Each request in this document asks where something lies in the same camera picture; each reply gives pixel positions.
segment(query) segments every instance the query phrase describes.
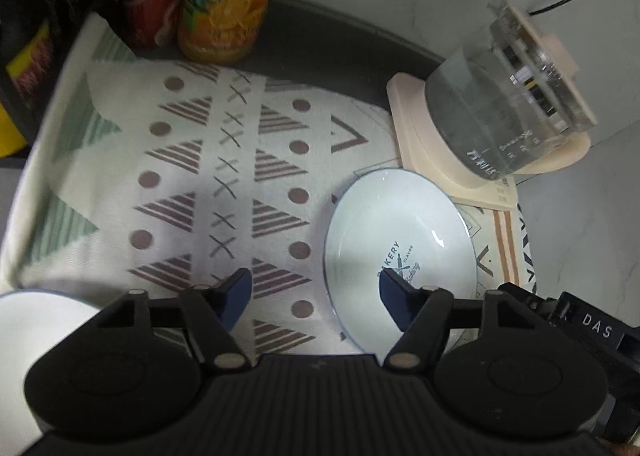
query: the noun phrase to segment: silver screw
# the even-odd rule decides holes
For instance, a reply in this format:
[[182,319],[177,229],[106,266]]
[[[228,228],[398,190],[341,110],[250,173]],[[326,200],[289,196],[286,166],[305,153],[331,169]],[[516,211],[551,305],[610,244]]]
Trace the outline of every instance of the silver screw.
[[398,370],[410,370],[420,364],[420,358],[413,353],[394,353],[389,357],[389,363]]
[[240,353],[222,353],[213,359],[213,363],[221,370],[236,370],[244,366],[245,360]]

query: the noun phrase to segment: plate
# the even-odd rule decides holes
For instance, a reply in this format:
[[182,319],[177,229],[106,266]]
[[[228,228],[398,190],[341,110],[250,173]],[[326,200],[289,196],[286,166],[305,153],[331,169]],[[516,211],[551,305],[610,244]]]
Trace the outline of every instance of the plate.
[[[416,288],[476,296],[476,255],[444,192],[412,171],[380,169],[337,203],[324,243],[324,280],[347,336],[382,362],[402,336],[380,300],[378,276],[392,268]],[[461,330],[451,332],[448,347]]]
[[33,363],[98,312],[58,293],[21,290],[0,296],[0,454],[28,449],[42,432],[24,398]]

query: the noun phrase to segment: green striped triangle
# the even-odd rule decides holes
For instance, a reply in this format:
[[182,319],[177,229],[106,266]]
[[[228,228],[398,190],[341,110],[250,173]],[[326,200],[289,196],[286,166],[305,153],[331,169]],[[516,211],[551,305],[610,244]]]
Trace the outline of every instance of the green striped triangle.
[[98,227],[48,188],[27,249],[26,264],[38,262],[96,230]]
[[136,55],[107,27],[92,55],[94,61],[133,62]]
[[105,136],[120,131],[116,124],[103,118],[95,110],[85,74],[66,107],[53,161],[56,162],[84,146],[92,146]]

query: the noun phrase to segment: plate logo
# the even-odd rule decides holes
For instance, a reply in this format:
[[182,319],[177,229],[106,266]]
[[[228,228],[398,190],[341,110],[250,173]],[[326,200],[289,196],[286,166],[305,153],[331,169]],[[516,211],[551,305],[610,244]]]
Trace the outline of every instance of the plate logo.
[[412,252],[414,251],[414,246],[409,245],[407,249],[403,249],[400,246],[400,243],[394,241],[394,244],[389,248],[389,252],[387,253],[382,266],[380,267],[380,272],[378,272],[378,277],[380,277],[380,273],[384,268],[392,268],[398,276],[402,277],[406,282],[412,282],[415,277],[415,274],[420,270],[420,263],[410,261],[410,257]]

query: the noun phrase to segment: brown dot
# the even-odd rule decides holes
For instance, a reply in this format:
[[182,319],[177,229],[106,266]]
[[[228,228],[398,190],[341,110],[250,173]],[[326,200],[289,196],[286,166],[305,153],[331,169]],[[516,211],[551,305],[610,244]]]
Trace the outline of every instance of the brown dot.
[[295,259],[306,259],[311,254],[311,247],[307,245],[305,242],[296,241],[295,243],[291,243],[289,245],[289,253],[292,258]]
[[295,154],[307,154],[309,152],[309,144],[302,140],[294,140],[289,144],[289,149]]
[[299,319],[306,319],[314,312],[314,305],[309,301],[296,301],[291,306],[291,313]]
[[164,79],[164,87],[169,91],[180,91],[184,87],[184,81],[180,77],[167,77]]
[[309,193],[300,187],[296,187],[289,191],[289,199],[293,201],[293,203],[303,204],[309,200]]
[[154,237],[147,230],[136,230],[129,236],[129,243],[138,250],[149,248],[153,242]]
[[296,111],[299,111],[300,113],[306,113],[311,109],[311,104],[309,103],[309,101],[304,99],[296,99],[291,103],[291,105]]
[[171,132],[171,126],[166,122],[154,122],[149,126],[149,132],[155,136],[165,136]]
[[157,187],[160,180],[160,175],[155,171],[145,171],[138,177],[138,183],[145,189]]

